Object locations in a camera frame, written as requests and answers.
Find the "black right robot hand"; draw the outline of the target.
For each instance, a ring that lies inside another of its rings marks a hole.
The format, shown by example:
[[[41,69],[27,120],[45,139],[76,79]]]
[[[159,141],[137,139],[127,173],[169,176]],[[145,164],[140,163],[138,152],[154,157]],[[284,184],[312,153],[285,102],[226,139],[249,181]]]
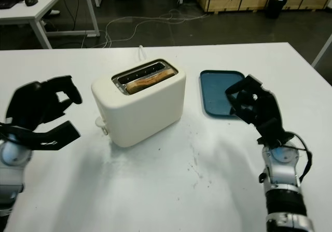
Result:
[[[225,90],[231,104],[231,115],[236,115],[255,127],[282,127],[282,118],[274,94],[262,87],[255,77],[248,75]]]

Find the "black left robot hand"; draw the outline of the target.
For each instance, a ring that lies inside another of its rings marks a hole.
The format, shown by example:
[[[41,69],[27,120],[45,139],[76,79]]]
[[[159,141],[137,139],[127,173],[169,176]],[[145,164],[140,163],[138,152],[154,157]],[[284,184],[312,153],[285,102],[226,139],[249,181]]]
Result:
[[[82,98],[70,75],[34,81],[16,89],[5,123],[34,131],[40,124],[65,115],[73,103],[82,104]]]

